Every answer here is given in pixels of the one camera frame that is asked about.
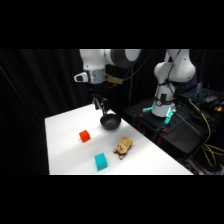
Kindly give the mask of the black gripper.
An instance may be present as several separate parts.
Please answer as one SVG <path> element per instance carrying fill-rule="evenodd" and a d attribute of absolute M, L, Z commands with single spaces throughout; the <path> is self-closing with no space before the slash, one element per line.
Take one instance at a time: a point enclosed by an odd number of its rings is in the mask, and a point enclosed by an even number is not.
<path fill-rule="evenodd" d="M 102 113 L 104 116 L 107 115 L 109 111 L 109 101 L 105 98 L 106 97 L 106 87 L 104 83 L 99 84 L 90 84 L 89 85 L 90 94 L 93 96 L 93 104 L 95 105 L 95 109 L 99 110 L 102 109 Z"/>

